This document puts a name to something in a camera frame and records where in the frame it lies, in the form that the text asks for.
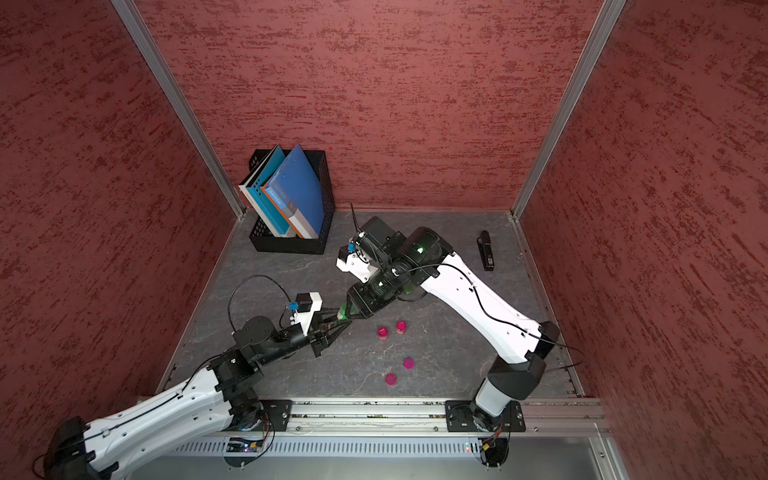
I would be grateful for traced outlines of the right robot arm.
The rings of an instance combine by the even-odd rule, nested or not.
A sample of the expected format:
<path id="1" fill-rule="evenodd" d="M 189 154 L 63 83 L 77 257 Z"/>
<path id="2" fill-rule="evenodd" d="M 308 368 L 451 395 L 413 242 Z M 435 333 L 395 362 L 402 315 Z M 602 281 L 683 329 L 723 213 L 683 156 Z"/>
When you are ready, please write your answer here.
<path id="1" fill-rule="evenodd" d="M 494 348 L 494 363 L 474 398 L 460 409 L 478 431 L 501 428 L 508 404 L 530 396 L 544 376 L 547 356 L 563 345 L 555 323 L 538 322 L 513 308 L 430 228 L 405 236 L 372 217 L 339 249 L 336 265 L 357 279 L 340 317 L 370 318 L 419 288 L 451 307 Z"/>

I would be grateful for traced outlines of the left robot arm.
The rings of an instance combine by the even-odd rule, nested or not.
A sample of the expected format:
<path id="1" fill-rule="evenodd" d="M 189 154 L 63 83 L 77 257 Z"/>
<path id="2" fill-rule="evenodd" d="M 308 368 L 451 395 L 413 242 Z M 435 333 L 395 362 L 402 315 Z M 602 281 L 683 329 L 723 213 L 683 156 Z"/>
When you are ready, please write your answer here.
<path id="1" fill-rule="evenodd" d="M 350 302 L 323 307 L 316 292 L 297 295 L 288 310 L 287 327 L 277 329 L 265 316 L 249 319 L 234 330 L 233 347 L 154 397 L 90 422 L 79 416 L 64 421 L 32 473 L 40 479 L 124 479 L 176 447 L 222 431 L 245 444 L 266 444 L 283 430 L 286 416 L 255 391 L 264 366 L 304 347 L 320 354 L 358 316 Z"/>

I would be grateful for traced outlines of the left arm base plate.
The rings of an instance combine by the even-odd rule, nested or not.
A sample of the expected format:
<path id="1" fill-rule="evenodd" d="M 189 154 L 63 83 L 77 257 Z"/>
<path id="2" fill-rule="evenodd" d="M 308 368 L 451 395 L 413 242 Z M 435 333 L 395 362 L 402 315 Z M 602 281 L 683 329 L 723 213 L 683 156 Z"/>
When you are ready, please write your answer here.
<path id="1" fill-rule="evenodd" d="M 294 402 L 288 399 L 263 399 L 246 411 L 234 426 L 238 432 L 285 432 Z"/>

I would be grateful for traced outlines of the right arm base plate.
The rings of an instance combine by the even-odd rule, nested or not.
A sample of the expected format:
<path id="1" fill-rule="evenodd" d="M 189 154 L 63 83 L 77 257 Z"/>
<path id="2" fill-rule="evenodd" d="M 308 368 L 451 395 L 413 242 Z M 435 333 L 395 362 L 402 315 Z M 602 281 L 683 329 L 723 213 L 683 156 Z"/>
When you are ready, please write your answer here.
<path id="1" fill-rule="evenodd" d="M 444 408 L 449 432 L 495 434 L 497 431 L 502 433 L 526 431 L 521 405 L 515 400 L 508 402 L 497 416 L 485 412 L 470 401 L 448 400 Z"/>

